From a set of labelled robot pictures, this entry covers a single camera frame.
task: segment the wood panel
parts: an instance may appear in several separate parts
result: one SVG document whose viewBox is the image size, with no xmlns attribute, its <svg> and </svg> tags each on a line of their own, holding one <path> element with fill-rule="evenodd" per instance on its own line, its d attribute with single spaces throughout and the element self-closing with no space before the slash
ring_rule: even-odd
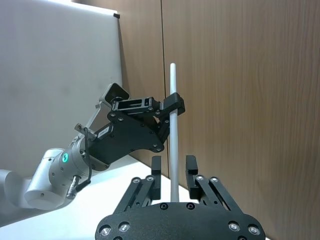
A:
<svg viewBox="0 0 320 240">
<path fill-rule="evenodd" d="M 320 236 L 320 2 L 162 0 L 185 155 L 272 240 Z"/>
<path fill-rule="evenodd" d="M 83 4 L 117 10 L 123 87 L 132 98 L 165 98 L 161 3 L 159 0 L 82 0 Z M 155 153 L 135 151 L 132 156 L 147 165 Z M 162 172 L 168 175 L 167 143 Z"/>
</svg>

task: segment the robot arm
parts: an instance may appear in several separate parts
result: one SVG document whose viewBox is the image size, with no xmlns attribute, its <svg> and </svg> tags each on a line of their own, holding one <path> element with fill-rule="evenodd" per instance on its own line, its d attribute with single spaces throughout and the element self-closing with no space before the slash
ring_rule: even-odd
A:
<svg viewBox="0 0 320 240">
<path fill-rule="evenodd" d="M 94 129 L 95 121 L 109 123 Z M 96 112 L 67 149 L 45 152 L 32 179 L 22 179 L 12 171 L 0 170 L 0 227 L 62 208 L 69 204 L 94 176 L 114 161 L 140 149 L 154 153 L 164 149 L 169 129 L 169 113 L 185 111 L 178 93 L 163 102 L 153 97 L 129 99 L 129 94 L 113 83 L 100 97 Z"/>
</svg>

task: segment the metal rod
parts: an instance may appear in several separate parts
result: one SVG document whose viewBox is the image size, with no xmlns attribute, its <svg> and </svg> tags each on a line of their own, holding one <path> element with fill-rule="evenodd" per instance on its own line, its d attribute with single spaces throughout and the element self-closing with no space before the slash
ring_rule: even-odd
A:
<svg viewBox="0 0 320 240">
<path fill-rule="evenodd" d="M 176 64 L 170 64 L 170 94 L 177 92 Z M 178 110 L 170 112 L 170 179 L 171 202 L 179 202 Z"/>
</svg>

